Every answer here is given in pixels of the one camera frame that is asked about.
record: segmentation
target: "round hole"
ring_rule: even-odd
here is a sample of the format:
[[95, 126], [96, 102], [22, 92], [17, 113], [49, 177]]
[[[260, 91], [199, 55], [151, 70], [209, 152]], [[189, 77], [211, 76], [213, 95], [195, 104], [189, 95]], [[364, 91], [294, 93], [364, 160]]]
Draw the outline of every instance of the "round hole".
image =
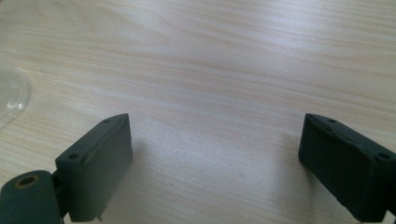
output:
[[77, 153], [74, 153], [74, 154], [71, 154], [70, 156], [69, 156], [69, 159], [70, 160], [75, 160], [75, 159], [77, 159], [79, 157], [79, 155], [77, 154]]
[[384, 160], [390, 159], [390, 155], [388, 155], [388, 154], [386, 154], [386, 153], [379, 153], [378, 156], [379, 156], [381, 159], [384, 159]]
[[25, 176], [25, 177], [21, 178], [20, 180], [18, 180], [17, 183], [15, 183], [15, 188], [26, 189], [26, 188], [34, 185], [35, 182], [38, 181], [38, 179], [39, 179], [38, 175]]

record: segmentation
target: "clear glass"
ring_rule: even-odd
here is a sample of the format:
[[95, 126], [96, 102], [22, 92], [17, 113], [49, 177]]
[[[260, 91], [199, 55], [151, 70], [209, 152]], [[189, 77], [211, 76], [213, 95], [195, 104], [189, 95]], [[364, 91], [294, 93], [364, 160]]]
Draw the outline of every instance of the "clear glass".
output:
[[0, 55], [0, 128], [26, 107], [29, 82], [21, 70]]

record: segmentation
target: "light wood surface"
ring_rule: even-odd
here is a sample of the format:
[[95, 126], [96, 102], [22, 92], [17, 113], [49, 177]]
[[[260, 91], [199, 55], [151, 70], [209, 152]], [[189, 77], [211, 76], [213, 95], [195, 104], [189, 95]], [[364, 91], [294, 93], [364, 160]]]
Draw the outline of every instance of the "light wood surface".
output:
[[358, 223], [298, 162], [304, 113], [396, 150], [391, 0], [2, 0], [0, 54], [31, 84], [1, 185], [129, 113], [105, 224]]

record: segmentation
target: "transparent plastic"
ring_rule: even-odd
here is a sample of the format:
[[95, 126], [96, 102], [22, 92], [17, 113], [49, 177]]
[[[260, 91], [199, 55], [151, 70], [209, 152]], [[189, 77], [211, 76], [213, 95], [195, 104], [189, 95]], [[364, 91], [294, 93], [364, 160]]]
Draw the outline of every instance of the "transparent plastic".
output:
[[21, 70], [0, 55], [0, 128], [26, 107], [29, 83]]

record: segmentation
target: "dark green plastic part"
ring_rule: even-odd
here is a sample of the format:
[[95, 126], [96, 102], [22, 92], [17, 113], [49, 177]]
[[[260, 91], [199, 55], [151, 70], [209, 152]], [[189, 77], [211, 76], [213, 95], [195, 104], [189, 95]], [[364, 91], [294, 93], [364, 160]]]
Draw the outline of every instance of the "dark green plastic part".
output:
[[105, 119], [56, 159], [57, 171], [8, 181], [0, 194], [1, 224], [92, 221], [101, 217], [133, 158], [127, 114]]
[[71, 220], [100, 217], [131, 161], [128, 115], [100, 122], [62, 153], [55, 162], [61, 181], [70, 184], [74, 195]]
[[0, 223], [62, 223], [51, 174], [33, 171], [8, 181], [1, 190]]
[[394, 213], [396, 155], [388, 149], [334, 119], [306, 114], [299, 158], [357, 220]]

